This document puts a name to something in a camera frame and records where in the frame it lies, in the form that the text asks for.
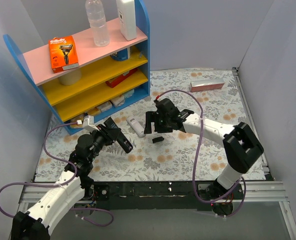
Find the black remote battery cover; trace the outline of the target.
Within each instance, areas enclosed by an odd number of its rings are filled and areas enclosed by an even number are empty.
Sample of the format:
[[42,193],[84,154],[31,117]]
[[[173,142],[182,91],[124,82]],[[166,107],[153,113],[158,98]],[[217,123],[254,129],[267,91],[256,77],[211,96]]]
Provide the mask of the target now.
[[159,137],[155,137],[152,139],[152,142],[155,144],[155,143],[159,143],[159,142],[162,142],[164,141],[164,137],[162,136],[159,136]]

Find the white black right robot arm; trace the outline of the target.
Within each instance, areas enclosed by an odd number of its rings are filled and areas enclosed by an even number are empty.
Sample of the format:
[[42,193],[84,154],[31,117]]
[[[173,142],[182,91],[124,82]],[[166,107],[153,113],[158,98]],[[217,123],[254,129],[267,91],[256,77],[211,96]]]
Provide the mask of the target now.
[[156,111],[145,113],[144,133],[171,133],[181,131],[198,135],[221,145],[226,153],[227,165],[216,180],[196,195],[203,201],[212,203],[227,198],[264,153],[264,148],[251,127],[240,122],[237,125],[203,119],[192,110],[179,110],[174,103],[165,98],[155,100]]

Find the black TV remote control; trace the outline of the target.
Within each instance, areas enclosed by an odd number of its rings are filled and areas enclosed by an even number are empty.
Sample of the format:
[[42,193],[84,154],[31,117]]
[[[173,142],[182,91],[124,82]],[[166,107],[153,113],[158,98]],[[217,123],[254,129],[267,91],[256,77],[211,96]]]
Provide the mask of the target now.
[[121,146],[121,148],[124,150],[125,153],[127,153],[127,154],[130,153],[131,150],[133,149],[133,146],[132,146],[131,142],[122,133],[121,129],[113,121],[113,119],[111,117],[109,117],[108,119],[106,119],[104,121],[104,125],[107,128],[118,130],[118,136],[116,138],[116,141],[118,142],[118,144]]

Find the white remote control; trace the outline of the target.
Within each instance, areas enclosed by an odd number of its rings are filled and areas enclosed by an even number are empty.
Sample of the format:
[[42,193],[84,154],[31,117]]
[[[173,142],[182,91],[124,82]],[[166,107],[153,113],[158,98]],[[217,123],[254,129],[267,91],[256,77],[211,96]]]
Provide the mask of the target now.
[[143,138],[145,136],[144,128],[134,117],[130,116],[126,119],[126,121],[130,125],[130,127],[134,130],[134,132],[137,134],[138,137]]

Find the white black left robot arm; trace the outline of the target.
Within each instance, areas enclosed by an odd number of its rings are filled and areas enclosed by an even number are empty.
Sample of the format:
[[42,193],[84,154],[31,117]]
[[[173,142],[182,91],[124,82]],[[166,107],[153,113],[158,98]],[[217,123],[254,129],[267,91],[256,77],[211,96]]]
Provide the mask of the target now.
[[90,134],[78,138],[75,150],[70,154],[59,179],[53,186],[25,212],[19,211],[13,218],[11,239],[48,240],[60,220],[80,200],[95,202],[107,196],[109,187],[95,185],[88,175],[93,168],[93,159],[104,146],[114,143],[121,130],[108,128],[102,124]]

